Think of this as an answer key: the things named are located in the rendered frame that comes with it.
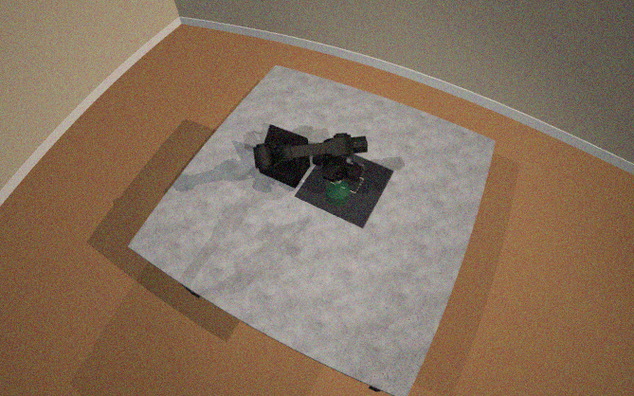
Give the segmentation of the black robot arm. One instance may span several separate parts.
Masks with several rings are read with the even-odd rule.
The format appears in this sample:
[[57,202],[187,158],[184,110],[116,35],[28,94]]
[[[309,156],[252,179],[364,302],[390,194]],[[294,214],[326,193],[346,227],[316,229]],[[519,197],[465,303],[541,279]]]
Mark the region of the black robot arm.
[[[325,154],[329,157],[341,158],[354,156],[355,153],[367,152],[368,140],[365,135],[351,137],[351,135],[347,135],[347,133],[340,133],[334,135],[333,138],[326,139],[323,143],[316,144],[298,146],[282,146],[276,142],[256,144],[253,154],[256,169],[267,170],[282,165],[284,167],[288,160],[294,160],[294,158],[297,157]],[[324,179],[331,182],[340,181],[343,175],[342,165],[328,158],[327,164],[321,174]]]

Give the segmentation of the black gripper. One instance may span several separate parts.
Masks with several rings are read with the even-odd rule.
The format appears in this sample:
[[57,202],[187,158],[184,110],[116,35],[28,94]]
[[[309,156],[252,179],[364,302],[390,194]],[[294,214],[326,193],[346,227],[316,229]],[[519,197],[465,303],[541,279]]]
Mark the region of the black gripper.
[[331,158],[333,162],[339,162],[342,165],[342,177],[340,180],[343,179],[343,177],[345,178],[349,178],[353,181],[358,181],[358,179],[360,178],[361,174],[363,173],[363,167],[360,166],[359,164],[356,163],[349,163],[347,161],[347,157],[341,157],[341,158],[333,158],[333,157],[326,157],[325,154],[319,154],[319,155],[314,155],[313,156],[313,164],[321,166],[321,162],[324,161],[322,164],[322,168],[324,169],[325,165],[327,164],[328,158]]

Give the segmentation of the dark grey square mat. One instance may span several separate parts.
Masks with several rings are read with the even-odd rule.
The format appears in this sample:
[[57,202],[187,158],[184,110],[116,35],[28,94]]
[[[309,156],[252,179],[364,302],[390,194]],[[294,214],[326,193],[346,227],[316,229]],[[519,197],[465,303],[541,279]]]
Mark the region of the dark grey square mat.
[[356,182],[343,177],[350,186],[350,199],[345,205],[336,207],[326,199],[326,186],[330,181],[321,174],[324,161],[321,166],[315,165],[295,197],[363,229],[394,171],[355,154],[348,158],[364,167],[363,175]]

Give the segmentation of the green glass bottle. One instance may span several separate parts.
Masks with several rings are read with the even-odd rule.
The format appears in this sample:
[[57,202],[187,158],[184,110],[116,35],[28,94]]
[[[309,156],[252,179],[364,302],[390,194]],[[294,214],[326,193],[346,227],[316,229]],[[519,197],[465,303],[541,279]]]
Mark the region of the green glass bottle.
[[350,186],[344,181],[329,182],[326,186],[326,199],[336,207],[345,205],[350,199]]

